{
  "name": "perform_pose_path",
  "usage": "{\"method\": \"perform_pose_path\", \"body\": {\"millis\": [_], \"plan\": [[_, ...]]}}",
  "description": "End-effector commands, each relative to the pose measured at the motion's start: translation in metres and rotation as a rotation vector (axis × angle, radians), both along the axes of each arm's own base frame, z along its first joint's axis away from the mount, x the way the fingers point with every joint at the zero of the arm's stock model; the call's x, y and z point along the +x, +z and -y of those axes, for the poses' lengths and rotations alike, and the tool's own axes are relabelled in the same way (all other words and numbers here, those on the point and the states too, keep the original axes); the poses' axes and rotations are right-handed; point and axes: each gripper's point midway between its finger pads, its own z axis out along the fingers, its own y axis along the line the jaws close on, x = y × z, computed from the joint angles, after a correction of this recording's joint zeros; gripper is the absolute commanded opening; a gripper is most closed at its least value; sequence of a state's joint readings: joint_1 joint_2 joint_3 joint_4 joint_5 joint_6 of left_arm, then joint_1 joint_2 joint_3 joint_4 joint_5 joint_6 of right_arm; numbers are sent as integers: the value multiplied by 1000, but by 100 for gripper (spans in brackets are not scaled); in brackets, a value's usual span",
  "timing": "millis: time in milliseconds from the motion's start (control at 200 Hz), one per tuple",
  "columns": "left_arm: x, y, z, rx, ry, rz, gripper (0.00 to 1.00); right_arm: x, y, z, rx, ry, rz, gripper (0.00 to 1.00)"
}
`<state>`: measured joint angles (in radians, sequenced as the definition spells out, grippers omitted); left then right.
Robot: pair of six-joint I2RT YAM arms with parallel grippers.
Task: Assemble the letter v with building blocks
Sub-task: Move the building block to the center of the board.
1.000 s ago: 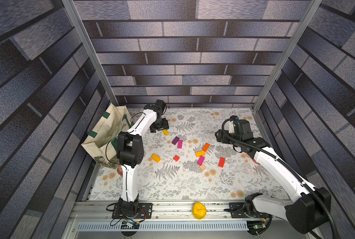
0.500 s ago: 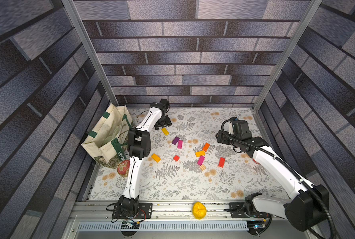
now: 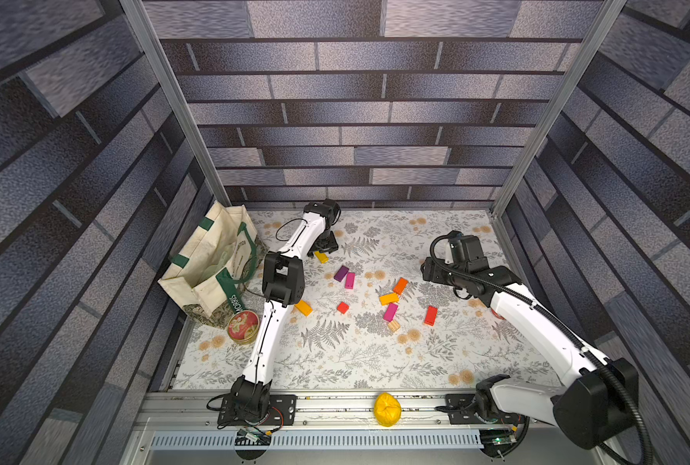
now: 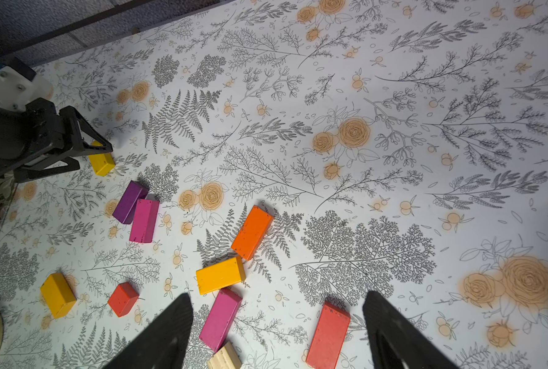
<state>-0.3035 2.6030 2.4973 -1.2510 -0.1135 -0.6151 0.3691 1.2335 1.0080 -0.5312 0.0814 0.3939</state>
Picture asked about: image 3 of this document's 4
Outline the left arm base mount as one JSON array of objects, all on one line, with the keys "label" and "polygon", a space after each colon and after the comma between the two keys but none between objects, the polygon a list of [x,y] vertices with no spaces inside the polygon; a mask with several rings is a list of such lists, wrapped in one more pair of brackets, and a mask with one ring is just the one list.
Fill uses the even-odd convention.
[{"label": "left arm base mount", "polygon": [[217,428],[231,426],[271,426],[280,429],[291,426],[296,419],[298,398],[293,394],[275,394],[269,400],[255,405],[252,401],[240,401],[230,393],[220,397]]}]

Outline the orange-yellow wooden block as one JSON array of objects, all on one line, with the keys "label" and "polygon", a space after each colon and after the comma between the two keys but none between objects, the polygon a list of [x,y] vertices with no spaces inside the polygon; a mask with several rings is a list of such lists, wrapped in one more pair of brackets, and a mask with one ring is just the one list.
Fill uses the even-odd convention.
[{"label": "orange-yellow wooden block", "polygon": [[301,314],[303,314],[306,317],[308,317],[313,312],[312,307],[307,302],[305,302],[304,300],[300,300],[294,306],[294,308],[296,308]]}]

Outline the yellow wooden block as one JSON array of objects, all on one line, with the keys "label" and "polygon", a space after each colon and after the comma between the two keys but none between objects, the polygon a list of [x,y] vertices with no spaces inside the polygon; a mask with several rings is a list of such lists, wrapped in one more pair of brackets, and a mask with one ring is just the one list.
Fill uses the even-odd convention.
[{"label": "yellow wooden block", "polygon": [[314,256],[319,260],[321,264],[326,264],[329,261],[329,257],[325,253],[320,251],[315,251]]}]

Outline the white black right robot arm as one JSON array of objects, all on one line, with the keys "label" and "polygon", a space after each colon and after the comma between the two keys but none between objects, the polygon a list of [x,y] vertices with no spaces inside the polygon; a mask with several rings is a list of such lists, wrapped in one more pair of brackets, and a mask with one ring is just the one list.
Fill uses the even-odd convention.
[{"label": "white black right robot arm", "polygon": [[483,420],[501,413],[541,420],[586,450],[630,428],[648,437],[637,408],[637,370],[627,360],[614,360],[576,335],[507,267],[490,267],[476,236],[452,231],[432,243],[440,242],[447,256],[431,252],[423,279],[480,300],[532,344],[560,382],[546,387],[495,375],[478,383],[472,413]]}]

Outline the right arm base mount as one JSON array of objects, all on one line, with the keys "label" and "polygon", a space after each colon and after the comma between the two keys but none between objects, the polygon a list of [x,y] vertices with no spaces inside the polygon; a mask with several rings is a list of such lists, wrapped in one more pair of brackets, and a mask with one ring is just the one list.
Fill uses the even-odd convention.
[{"label": "right arm base mount", "polygon": [[449,393],[445,396],[445,404],[437,410],[443,412],[453,425],[507,425],[519,426],[524,417],[519,414],[500,413],[487,407],[482,407],[476,401],[474,393]]}]

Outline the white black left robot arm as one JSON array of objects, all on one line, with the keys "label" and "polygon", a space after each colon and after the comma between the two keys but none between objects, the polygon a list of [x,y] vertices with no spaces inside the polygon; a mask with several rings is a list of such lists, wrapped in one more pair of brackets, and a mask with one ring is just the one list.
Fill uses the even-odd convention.
[{"label": "white black left robot arm", "polygon": [[248,364],[232,385],[230,395],[236,414],[259,420],[267,414],[273,379],[275,351],[283,324],[305,290],[304,262],[316,252],[338,249],[332,227],[339,220],[337,201],[312,201],[304,207],[296,231],[263,261],[263,317]]}]

